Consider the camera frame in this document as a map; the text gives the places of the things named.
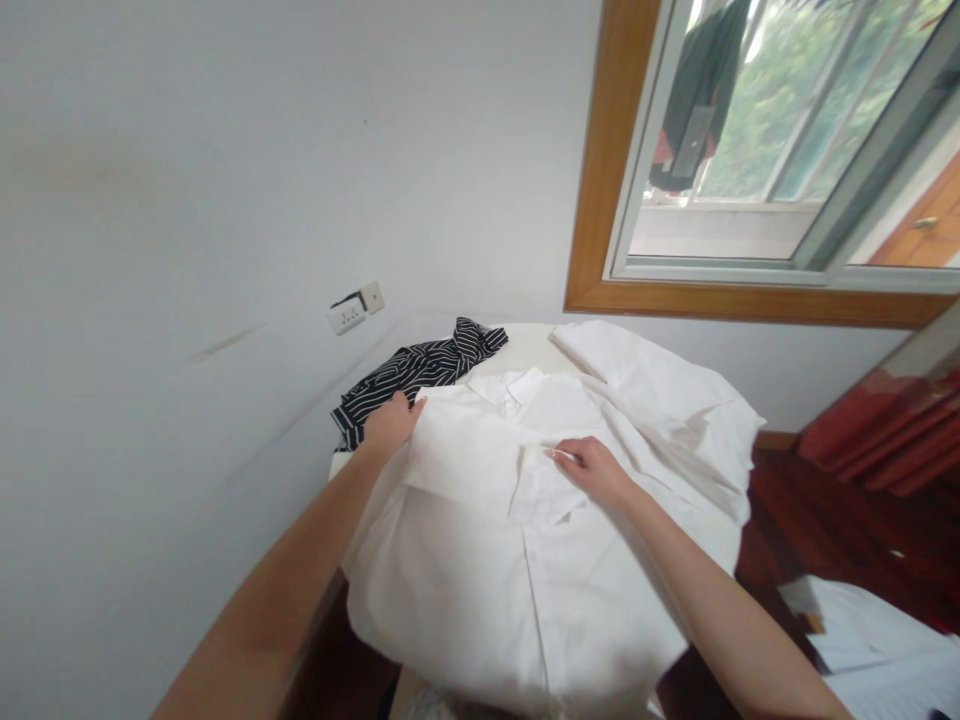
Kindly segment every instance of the wooden floor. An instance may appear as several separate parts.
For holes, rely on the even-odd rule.
[[[807,573],[859,585],[960,633],[960,486],[936,483],[900,499],[840,484],[785,452],[758,450],[754,460],[736,578],[808,657],[813,650],[775,590]],[[307,650],[287,718],[376,718],[399,673],[353,635],[343,601]],[[670,720],[737,717],[693,649],[657,692]]]

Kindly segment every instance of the electrical outlet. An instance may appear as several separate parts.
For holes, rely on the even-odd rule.
[[[383,310],[383,293],[380,292],[380,283],[376,280],[360,288],[360,295],[363,296],[363,304],[371,315]]]
[[[348,298],[327,310],[327,319],[337,335],[343,335],[354,325],[359,325],[365,317],[363,303],[360,302],[358,297]]]

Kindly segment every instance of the forearm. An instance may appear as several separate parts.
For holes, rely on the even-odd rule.
[[[643,490],[618,500],[720,686],[748,718],[849,718],[799,648]]]
[[[274,717],[389,454],[361,445],[243,582],[155,718]]]

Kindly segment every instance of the window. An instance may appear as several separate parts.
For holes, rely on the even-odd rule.
[[[929,322],[960,245],[900,225],[960,149],[958,37],[949,0],[608,0],[567,309]]]

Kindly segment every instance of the wooden door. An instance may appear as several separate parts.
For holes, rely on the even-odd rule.
[[[960,153],[907,213],[868,265],[946,267],[960,252]]]

